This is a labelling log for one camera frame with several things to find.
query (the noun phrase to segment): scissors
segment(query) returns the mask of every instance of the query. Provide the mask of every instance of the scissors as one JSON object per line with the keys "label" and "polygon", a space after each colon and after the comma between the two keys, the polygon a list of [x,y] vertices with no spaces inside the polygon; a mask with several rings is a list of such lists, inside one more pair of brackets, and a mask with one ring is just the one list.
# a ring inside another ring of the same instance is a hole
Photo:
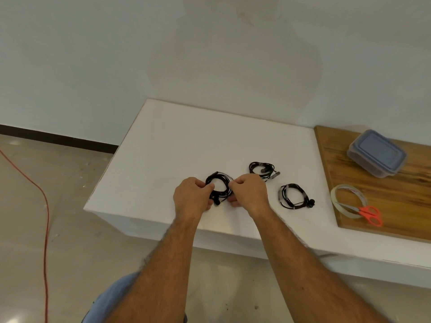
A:
{"label": "scissors", "polygon": [[380,211],[376,209],[374,206],[363,206],[363,207],[354,207],[350,205],[346,205],[340,202],[337,202],[341,206],[358,212],[359,215],[362,215],[370,224],[376,227],[381,227],[383,225],[383,221],[380,218]]}

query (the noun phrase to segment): black cable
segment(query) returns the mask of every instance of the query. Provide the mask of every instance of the black cable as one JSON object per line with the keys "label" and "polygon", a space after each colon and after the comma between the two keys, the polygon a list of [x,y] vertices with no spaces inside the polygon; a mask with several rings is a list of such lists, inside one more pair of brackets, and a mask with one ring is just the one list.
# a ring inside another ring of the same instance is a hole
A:
{"label": "black cable", "polygon": [[263,169],[260,170],[261,174],[259,174],[259,176],[262,179],[266,179],[265,181],[274,179],[280,174],[280,172],[275,171],[275,167],[271,163],[251,162],[248,166],[248,170],[250,171],[250,173],[255,173],[254,169],[256,169],[256,167],[263,167]]}
{"label": "black cable", "polygon": [[212,175],[208,176],[208,178],[205,180],[205,185],[209,184],[211,181],[213,181],[213,179],[220,179],[226,186],[226,190],[223,190],[222,192],[213,190],[209,195],[209,199],[212,199],[214,204],[218,206],[222,201],[225,201],[230,195],[232,195],[232,190],[229,188],[229,183],[233,179],[226,173],[216,171]]}
{"label": "black cable", "polygon": [[[288,188],[294,188],[296,190],[299,190],[304,196],[304,201],[296,204],[292,203],[288,198]],[[284,208],[288,208],[289,210],[297,210],[303,207],[312,208],[315,204],[314,199],[309,199],[305,191],[295,183],[290,183],[288,185],[283,185],[280,187],[280,190],[278,191],[278,201]],[[283,201],[285,201],[290,207],[285,206],[283,204]]]}

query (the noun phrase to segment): clear tape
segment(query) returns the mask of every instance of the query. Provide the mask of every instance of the clear tape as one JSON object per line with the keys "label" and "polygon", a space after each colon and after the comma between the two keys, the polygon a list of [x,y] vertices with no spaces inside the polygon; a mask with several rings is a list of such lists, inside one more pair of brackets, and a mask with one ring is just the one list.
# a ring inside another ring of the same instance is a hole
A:
{"label": "clear tape", "polygon": [[354,214],[352,212],[349,212],[348,210],[346,210],[343,206],[341,206],[340,204],[338,204],[337,201],[337,190],[338,189],[347,189],[349,191],[351,191],[353,194],[355,194],[356,196],[358,196],[358,198],[361,200],[362,202],[362,207],[367,206],[368,205],[368,200],[365,197],[364,194],[361,193],[361,191],[351,185],[346,185],[346,184],[342,184],[342,185],[338,185],[335,186],[332,190],[331,190],[331,201],[332,204],[334,204],[334,207],[343,215],[350,217],[351,219],[359,219],[362,217],[362,215],[359,214]]}

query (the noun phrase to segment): wooden tray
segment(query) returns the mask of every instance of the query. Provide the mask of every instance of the wooden tray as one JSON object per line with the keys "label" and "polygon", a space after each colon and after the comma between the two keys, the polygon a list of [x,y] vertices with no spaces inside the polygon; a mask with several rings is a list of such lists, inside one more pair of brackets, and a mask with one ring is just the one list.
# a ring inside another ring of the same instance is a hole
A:
{"label": "wooden tray", "polygon": [[[393,140],[407,152],[407,162],[395,176],[376,178],[346,154],[359,133],[322,126],[314,128],[329,190],[346,183],[361,190],[369,205],[377,207],[383,226],[363,218],[350,219],[334,208],[339,227],[431,241],[431,146]],[[342,203],[361,205],[349,191],[339,190]]]}

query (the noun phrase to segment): gray lid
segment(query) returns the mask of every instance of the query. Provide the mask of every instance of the gray lid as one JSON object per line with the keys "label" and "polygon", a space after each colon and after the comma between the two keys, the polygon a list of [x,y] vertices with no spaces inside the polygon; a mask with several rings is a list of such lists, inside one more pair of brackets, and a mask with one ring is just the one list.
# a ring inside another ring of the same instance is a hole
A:
{"label": "gray lid", "polygon": [[356,138],[353,147],[370,162],[392,173],[402,167],[407,157],[406,152],[372,129]]}

